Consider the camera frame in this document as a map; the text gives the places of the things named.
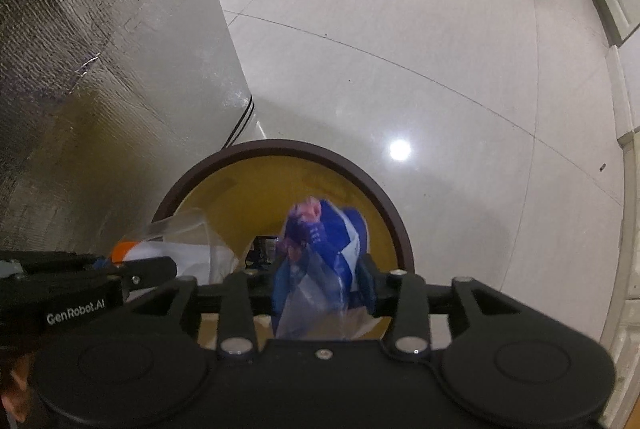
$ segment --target tile floor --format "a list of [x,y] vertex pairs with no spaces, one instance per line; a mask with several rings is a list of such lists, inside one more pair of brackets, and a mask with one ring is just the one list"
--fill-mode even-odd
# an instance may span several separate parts
[[369,172],[421,275],[600,336],[623,174],[591,0],[220,1],[266,134]]

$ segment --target metal bolt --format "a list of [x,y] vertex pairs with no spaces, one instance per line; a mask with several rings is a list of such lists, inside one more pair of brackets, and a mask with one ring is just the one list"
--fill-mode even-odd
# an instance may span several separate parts
[[331,351],[331,349],[318,349],[318,351],[316,351],[316,357],[321,361],[328,361],[333,355],[334,352]]
[[254,349],[254,345],[244,337],[231,337],[222,341],[220,349],[230,355],[244,355]]
[[420,337],[401,337],[396,340],[396,348],[403,353],[417,355],[429,347],[429,343]]

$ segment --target plastic bag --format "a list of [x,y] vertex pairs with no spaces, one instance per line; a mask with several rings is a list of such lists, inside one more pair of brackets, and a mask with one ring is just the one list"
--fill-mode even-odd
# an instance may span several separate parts
[[194,276],[198,285],[222,283],[238,259],[214,232],[204,213],[192,208],[130,232],[111,252],[111,261],[169,256],[180,275]]
[[289,213],[276,247],[272,324],[278,339],[354,339],[372,329],[355,278],[368,248],[367,224],[354,208],[308,198]]

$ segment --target foil insulation panel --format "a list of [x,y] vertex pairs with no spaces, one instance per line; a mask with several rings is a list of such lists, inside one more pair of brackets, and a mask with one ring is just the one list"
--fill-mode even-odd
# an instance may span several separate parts
[[108,253],[248,106],[220,2],[0,6],[0,249]]

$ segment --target bright light spot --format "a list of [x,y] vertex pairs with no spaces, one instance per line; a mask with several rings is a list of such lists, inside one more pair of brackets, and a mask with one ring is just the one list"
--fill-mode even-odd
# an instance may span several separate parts
[[389,146],[389,154],[394,160],[402,162],[409,158],[409,155],[411,154],[411,145],[409,145],[409,142],[405,140],[393,141]]

